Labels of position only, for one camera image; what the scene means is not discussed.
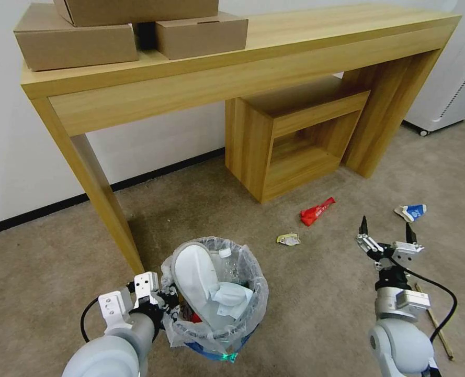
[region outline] black baseboard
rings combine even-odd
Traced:
[[[157,178],[159,176],[166,175],[166,174],[172,173],[174,171],[177,171],[177,170],[180,170],[180,169],[183,169],[183,168],[187,168],[189,166],[198,164],[200,162],[204,162],[204,161],[212,159],[214,157],[221,156],[224,153],[225,153],[225,148],[216,149],[214,151],[204,153],[204,154],[200,154],[199,156],[189,158],[188,160],[180,161],[180,162],[174,163],[172,165],[169,165],[169,166],[166,166],[166,167],[151,171],[149,173],[140,174],[140,175],[137,175],[137,176],[135,176],[133,178],[128,178],[128,179],[126,179],[124,181],[114,183],[113,185],[111,185],[111,187],[112,187],[113,191],[126,189],[127,187],[131,187],[131,186],[137,185],[139,183],[143,183],[143,182],[146,182],[148,180]],[[82,194],[82,195],[78,195],[78,196],[74,196],[74,197],[62,200],[62,201],[57,202],[57,203],[47,205],[47,206],[42,207],[42,208],[34,209],[34,210],[30,211],[30,212],[26,212],[24,214],[21,214],[21,215],[15,216],[15,217],[11,217],[11,218],[9,218],[7,220],[2,220],[2,221],[0,221],[0,231],[15,227],[17,225],[26,223],[28,221],[35,220],[35,219],[37,219],[39,217],[50,215],[50,214],[52,214],[54,212],[58,212],[59,210],[69,208],[69,207],[72,207],[74,205],[77,205],[77,204],[80,204],[80,203],[83,203],[83,202],[87,202],[88,200],[89,199],[88,199],[87,195]]]

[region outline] wooden stick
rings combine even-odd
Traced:
[[[415,290],[420,293],[424,293],[418,283],[415,283]],[[433,323],[433,326],[435,326],[435,329],[436,329],[440,324],[436,320],[435,315],[433,314],[433,311],[431,309],[428,309],[427,313],[429,315],[429,318],[431,319],[431,322]],[[445,338],[445,334],[443,333],[443,330],[440,330],[440,332],[438,333],[438,336],[440,337],[441,344],[443,344],[443,348],[445,348],[445,352],[448,356],[448,359],[450,361],[453,361],[453,350],[452,350],[452,347],[449,346],[448,341]]]

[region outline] trash can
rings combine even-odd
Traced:
[[[181,295],[180,299],[173,300],[173,305],[168,303],[171,300],[165,300],[163,326],[166,336],[171,347],[188,346],[208,359],[234,362],[239,350],[264,318],[269,295],[267,281],[257,259],[247,245],[241,246],[219,237],[203,237],[191,242],[202,244],[210,250],[210,253],[213,253],[211,250],[230,248],[239,279],[253,291],[253,295],[238,319],[224,328],[215,330],[204,322],[194,323],[188,320],[188,315],[185,318],[185,308],[179,305],[182,301]],[[174,299],[178,297],[178,289],[172,274],[172,263],[179,249],[176,249],[161,265],[163,272],[161,294],[166,297],[171,295]]]

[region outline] ventilation grille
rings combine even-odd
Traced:
[[[456,98],[459,96],[459,93],[462,91],[462,89],[465,87],[465,80],[464,82],[461,84],[461,86],[459,87],[459,89],[456,91],[456,93],[453,95],[452,99],[450,100],[450,102],[448,103],[447,106],[445,106],[445,109],[441,112],[441,115],[440,115],[440,118],[443,117],[443,115],[445,115],[445,113],[448,111],[448,109],[452,106],[453,102],[456,100]]]

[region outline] wooden console table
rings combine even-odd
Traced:
[[[21,86],[135,273],[144,271],[86,133],[344,71],[370,96],[343,163],[370,177],[460,16],[383,4],[250,17],[245,50],[31,72]]]

